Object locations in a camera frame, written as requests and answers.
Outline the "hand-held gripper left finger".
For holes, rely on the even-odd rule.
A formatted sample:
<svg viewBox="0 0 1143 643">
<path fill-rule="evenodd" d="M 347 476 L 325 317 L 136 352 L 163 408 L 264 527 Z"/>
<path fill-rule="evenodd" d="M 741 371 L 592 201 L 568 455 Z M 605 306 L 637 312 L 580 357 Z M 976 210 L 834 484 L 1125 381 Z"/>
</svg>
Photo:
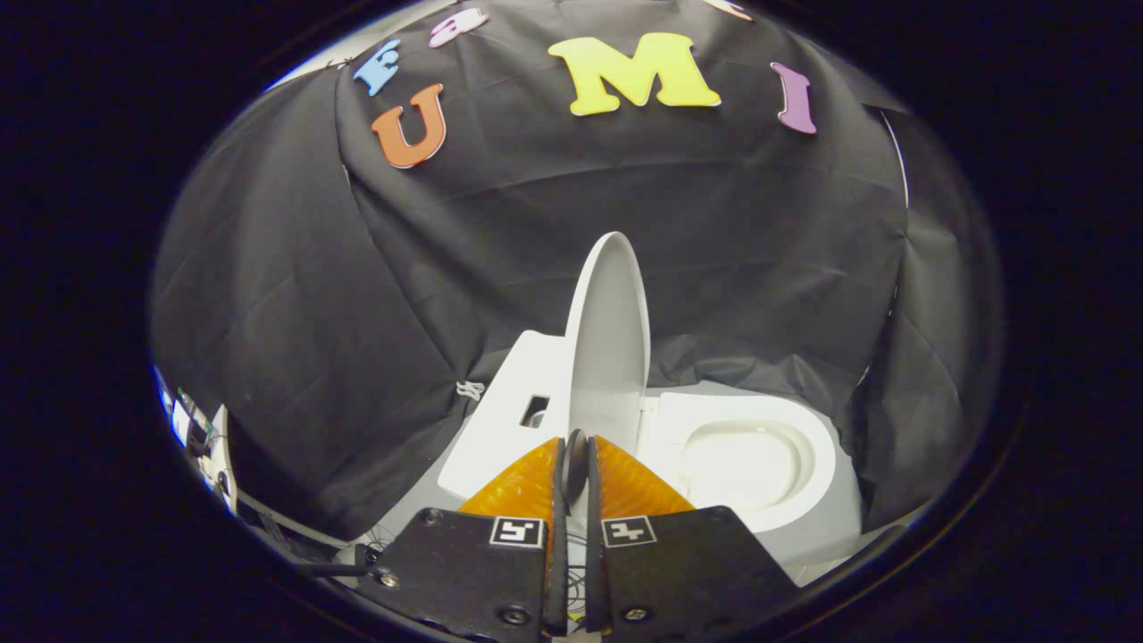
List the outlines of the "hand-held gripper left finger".
<svg viewBox="0 0 1143 643">
<path fill-rule="evenodd" d="M 355 594 L 432 638 L 561 638 L 563 455 L 563 439 L 549 439 L 462 509 L 421 509 L 355 582 Z"/>
</svg>

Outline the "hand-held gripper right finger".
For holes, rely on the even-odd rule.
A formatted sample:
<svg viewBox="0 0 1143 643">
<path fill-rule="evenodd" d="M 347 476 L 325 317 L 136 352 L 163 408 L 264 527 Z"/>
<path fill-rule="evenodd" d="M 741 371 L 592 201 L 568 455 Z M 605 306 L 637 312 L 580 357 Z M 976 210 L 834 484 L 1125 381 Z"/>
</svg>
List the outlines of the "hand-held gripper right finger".
<svg viewBox="0 0 1143 643">
<path fill-rule="evenodd" d="M 735 638 L 797 585 L 725 505 L 694 509 L 607 439 L 588 440 L 588 630 L 605 638 Z"/>
</svg>

